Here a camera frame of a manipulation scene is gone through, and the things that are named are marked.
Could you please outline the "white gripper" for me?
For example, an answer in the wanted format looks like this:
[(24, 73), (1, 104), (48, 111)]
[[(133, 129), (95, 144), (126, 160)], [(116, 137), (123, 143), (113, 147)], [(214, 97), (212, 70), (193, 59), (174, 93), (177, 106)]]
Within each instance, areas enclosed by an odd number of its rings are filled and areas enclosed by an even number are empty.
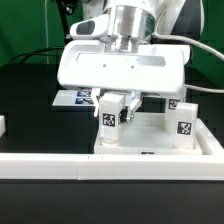
[(113, 51), (107, 48), (106, 31), (104, 18), (73, 24), (73, 40), (63, 51), (57, 74), (58, 82), (67, 89), (93, 88), (95, 117), (101, 90), (131, 92), (125, 96), (127, 123), (142, 105), (142, 93), (170, 96), (182, 92), (189, 46), (143, 44), (135, 52)]

